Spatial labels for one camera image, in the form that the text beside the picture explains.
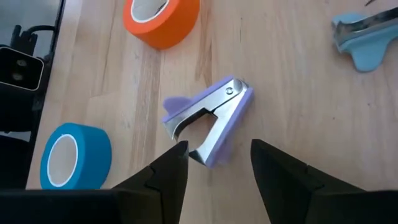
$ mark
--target staple remover jaw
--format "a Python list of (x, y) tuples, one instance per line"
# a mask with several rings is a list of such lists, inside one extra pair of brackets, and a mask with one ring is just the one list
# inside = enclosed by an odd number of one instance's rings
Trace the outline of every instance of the staple remover jaw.
[(202, 145), (190, 152), (194, 160), (213, 167), (217, 162), (228, 160), (231, 152), (229, 137), (252, 96), (252, 88), (229, 76), (192, 99), (167, 98), (164, 108), (168, 115), (163, 118), (163, 124), (169, 136), (178, 141), (182, 130), (198, 118), (205, 114), (217, 117)]
[(354, 16), (351, 21), (340, 20), (332, 23), (338, 45), (396, 25), (398, 25), (398, 7), (369, 17)]

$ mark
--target black device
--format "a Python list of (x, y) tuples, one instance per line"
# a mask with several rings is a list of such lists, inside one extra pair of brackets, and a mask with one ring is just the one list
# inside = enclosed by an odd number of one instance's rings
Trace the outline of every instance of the black device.
[(398, 223), (397, 191), (367, 192), (259, 139), (251, 160), (272, 224)]
[(10, 47), (0, 47), (0, 68), (2, 85), (36, 91), (40, 86), (44, 63)]

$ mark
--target orange tape roll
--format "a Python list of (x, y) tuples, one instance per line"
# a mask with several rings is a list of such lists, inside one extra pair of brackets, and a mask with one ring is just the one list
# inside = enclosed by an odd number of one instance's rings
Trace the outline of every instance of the orange tape roll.
[(192, 30), (200, 0), (126, 0), (126, 29), (156, 49), (178, 44)]

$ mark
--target cardboard tape core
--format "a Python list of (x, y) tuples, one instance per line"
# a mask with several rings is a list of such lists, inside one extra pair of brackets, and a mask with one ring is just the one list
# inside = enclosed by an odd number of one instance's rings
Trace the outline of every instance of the cardboard tape core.
[(78, 159), (76, 139), (70, 134), (59, 137), (51, 148), (47, 175), (55, 187), (64, 186), (75, 172)]
[(155, 19), (167, 7), (170, 0), (133, 0), (131, 17), (138, 23)]

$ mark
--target blue tape roll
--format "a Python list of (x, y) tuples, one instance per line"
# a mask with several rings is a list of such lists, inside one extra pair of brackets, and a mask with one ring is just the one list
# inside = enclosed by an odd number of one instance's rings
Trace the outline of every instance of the blue tape roll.
[[(61, 147), (61, 141), (67, 146), (76, 147)], [(105, 131), (65, 123), (52, 133), (45, 146), (40, 165), (40, 183), (43, 189), (52, 190), (99, 189), (108, 175), (111, 159), (111, 142)], [(66, 164), (70, 168), (54, 168), (59, 164)]]

